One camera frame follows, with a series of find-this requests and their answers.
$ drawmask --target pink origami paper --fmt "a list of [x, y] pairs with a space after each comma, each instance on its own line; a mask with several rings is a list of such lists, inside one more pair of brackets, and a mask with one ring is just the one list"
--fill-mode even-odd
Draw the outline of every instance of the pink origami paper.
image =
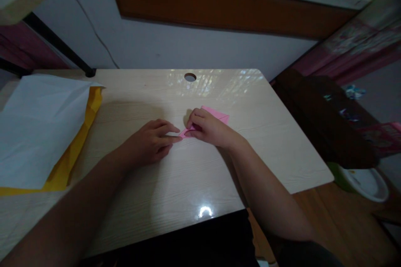
[[[212, 108], [210, 108], [210, 107], [207, 107], [207, 106], [202, 106], [201, 108], [203, 108], [204, 110], [206, 110], [206, 111], [208, 111], [209, 113], [211, 113], [213, 116], [215, 116], [217, 119], [219, 119], [219, 120], [220, 120], [221, 122], [223, 122], [224, 124], [228, 124], [228, 120], [229, 120], [229, 118], [230, 118], [229, 115], [220, 113], [220, 112], [218, 112], [218, 111], [216, 111], [216, 110], [214, 110], [214, 109], [212, 109]], [[180, 133], [179, 136], [182, 137], [183, 139], [191, 138], [191, 137], [185, 136], [185, 133], [186, 133], [187, 131], [190, 131], [190, 130], [196, 130], [196, 128], [193, 127], [193, 126], [191, 126], [190, 129], [184, 129], [184, 130]]]

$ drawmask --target green plastic object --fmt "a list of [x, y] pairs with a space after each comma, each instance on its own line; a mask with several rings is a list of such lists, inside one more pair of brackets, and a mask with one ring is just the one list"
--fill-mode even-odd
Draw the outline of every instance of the green plastic object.
[[341, 170], [340, 165], [334, 162], [326, 162], [327, 167], [329, 167], [331, 173], [334, 175], [334, 182], [344, 191], [350, 193], [357, 193], [358, 192], [348, 183], [348, 181], [344, 178]]

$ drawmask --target forearm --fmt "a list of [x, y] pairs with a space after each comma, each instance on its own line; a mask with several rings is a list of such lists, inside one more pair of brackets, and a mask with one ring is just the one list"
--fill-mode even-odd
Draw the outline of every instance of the forearm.
[[1, 266], [73, 266], [83, 255], [123, 179], [103, 158], [20, 241]]
[[314, 231], [305, 214], [246, 139], [238, 139], [228, 152], [260, 226], [284, 239], [313, 240]]

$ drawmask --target dark clothing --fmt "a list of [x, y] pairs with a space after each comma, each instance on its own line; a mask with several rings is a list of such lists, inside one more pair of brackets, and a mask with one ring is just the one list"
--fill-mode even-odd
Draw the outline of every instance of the dark clothing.
[[[99, 255], [123, 266], [247, 266], [258, 267], [246, 210], [180, 229]], [[278, 258], [280, 267], [342, 266], [334, 255], [314, 242], [287, 241]]]

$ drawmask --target yellow paper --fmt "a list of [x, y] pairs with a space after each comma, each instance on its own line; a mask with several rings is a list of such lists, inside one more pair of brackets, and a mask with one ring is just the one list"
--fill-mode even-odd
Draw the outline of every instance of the yellow paper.
[[62, 191], [65, 190], [68, 184], [70, 172], [78, 158], [79, 153], [84, 146], [84, 142], [88, 135], [89, 129], [95, 119], [96, 113], [102, 103], [101, 87], [90, 87], [88, 103], [86, 104], [85, 121], [81, 129], [71, 142], [70, 146], [54, 165], [45, 185], [40, 190], [31, 189], [15, 189], [15, 188], [0, 188], [0, 196], [9, 196], [17, 194]]

